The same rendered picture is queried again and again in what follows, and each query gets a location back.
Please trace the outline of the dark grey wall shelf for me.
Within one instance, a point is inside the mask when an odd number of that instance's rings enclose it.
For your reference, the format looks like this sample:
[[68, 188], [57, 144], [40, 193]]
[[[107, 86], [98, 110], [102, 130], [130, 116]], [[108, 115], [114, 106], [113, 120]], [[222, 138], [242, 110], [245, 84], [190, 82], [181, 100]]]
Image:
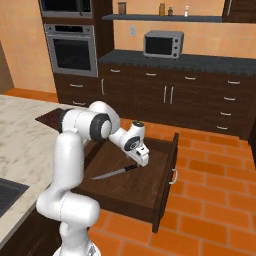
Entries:
[[110, 14], [102, 17], [102, 20], [135, 20], [135, 21], [168, 21], [168, 22], [204, 22], [222, 23], [222, 16], [188, 16], [172, 15], [159, 16], [148, 14]]

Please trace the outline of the dark brown cutting board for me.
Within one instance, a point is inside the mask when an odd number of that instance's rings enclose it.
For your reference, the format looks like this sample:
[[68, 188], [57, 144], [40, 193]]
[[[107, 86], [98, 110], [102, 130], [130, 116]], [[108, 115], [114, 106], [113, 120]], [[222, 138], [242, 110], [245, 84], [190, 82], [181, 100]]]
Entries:
[[59, 133], [62, 132], [62, 121], [68, 109], [64, 110], [61, 108], [54, 109], [42, 116], [36, 118], [36, 121], [57, 130]]

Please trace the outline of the dark wood island cabinet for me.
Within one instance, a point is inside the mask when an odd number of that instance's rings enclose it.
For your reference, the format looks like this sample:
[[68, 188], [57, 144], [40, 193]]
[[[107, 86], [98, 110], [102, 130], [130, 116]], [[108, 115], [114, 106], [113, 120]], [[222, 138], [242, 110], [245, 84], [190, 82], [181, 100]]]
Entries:
[[61, 246], [59, 226], [33, 210], [0, 250], [0, 256], [53, 256]]

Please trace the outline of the dark wood open drawer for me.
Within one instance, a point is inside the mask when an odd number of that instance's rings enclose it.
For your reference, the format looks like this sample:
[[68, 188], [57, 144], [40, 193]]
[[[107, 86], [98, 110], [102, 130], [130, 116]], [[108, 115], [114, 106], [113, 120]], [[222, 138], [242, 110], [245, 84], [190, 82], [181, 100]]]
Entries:
[[105, 210], [151, 223], [156, 233], [176, 165], [178, 138], [178, 135], [172, 141], [146, 138], [147, 166], [101, 180], [96, 177], [129, 166], [133, 161], [109, 141], [89, 142], [84, 149], [84, 179], [74, 191], [97, 200]]

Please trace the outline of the stainless steel wall oven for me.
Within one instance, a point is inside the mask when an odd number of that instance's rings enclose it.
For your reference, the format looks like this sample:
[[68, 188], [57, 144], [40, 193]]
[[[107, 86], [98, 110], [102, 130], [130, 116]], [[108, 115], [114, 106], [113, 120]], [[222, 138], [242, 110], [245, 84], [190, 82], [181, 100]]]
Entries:
[[52, 69], [55, 73], [97, 77], [93, 25], [44, 25]]

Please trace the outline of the stainless steel built-in microwave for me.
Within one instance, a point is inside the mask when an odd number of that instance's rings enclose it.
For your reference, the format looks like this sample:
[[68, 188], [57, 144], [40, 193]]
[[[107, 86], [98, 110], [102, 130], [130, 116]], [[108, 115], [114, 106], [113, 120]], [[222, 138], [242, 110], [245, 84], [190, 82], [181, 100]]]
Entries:
[[39, 0], [44, 17], [91, 18], [91, 0]]

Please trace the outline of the silver toaster oven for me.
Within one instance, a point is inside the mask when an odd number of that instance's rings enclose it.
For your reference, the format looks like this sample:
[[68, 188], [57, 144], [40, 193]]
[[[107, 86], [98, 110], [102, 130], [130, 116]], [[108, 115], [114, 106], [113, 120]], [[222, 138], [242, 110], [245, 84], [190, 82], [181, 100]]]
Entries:
[[151, 30], [144, 35], [145, 57], [178, 59], [182, 53], [182, 31]]

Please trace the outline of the black-handled steel knife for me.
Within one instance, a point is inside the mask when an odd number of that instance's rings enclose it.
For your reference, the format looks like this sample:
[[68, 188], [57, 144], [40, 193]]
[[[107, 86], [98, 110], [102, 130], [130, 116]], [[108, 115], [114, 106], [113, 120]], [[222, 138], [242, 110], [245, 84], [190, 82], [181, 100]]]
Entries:
[[127, 172], [127, 171], [136, 169], [136, 168], [138, 168], [138, 167], [140, 167], [139, 164], [132, 164], [132, 165], [123, 167], [123, 168], [121, 168], [121, 169], [118, 169], [118, 170], [115, 170], [115, 171], [112, 171], [112, 172], [108, 172], [108, 173], [105, 173], [105, 174], [102, 174], [102, 175], [93, 177], [93, 178], [91, 178], [91, 179], [92, 179], [92, 180], [105, 179], [105, 178], [112, 177], [112, 176], [115, 176], [115, 175], [118, 175], [118, 174], [121, 174], [121, 173], [125, 173], [125, 172]]

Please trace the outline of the dark grey sink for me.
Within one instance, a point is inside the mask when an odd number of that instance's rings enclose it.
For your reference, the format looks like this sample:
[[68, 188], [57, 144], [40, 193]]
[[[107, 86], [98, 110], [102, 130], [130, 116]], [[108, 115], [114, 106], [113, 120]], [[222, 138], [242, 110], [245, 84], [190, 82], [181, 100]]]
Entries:
[[27, 185], [0, 178], [0, 218], [27, 189]]

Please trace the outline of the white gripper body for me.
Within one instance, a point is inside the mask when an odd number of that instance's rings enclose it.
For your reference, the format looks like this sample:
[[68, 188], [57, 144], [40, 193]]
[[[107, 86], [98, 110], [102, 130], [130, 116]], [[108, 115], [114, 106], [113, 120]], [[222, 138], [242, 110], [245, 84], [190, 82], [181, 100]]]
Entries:
[[131, 151], [130, 157], [140, 166], [145, 167], [149, 162], [149, 149], [145, 144]]

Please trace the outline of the dark wood cupboard run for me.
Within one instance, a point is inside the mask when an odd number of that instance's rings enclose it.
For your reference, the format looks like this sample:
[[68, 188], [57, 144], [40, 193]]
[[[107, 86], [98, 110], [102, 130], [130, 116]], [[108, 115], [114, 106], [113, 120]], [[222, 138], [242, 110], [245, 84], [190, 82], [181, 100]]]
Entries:
[[256, 120], [256, 59], [182, 55], [146, 58], [113, 50], [99, 76], [54, 75], [61, 103], [102, 100], [123, 118], [250, 137]]

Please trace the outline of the dark wood wall cupboard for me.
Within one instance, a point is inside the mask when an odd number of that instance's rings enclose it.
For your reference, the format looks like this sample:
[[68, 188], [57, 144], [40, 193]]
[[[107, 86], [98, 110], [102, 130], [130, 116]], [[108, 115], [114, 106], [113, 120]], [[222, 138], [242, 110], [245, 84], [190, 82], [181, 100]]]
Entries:
[[222, 21], [256, 23], [256, 0], [225, 0]]

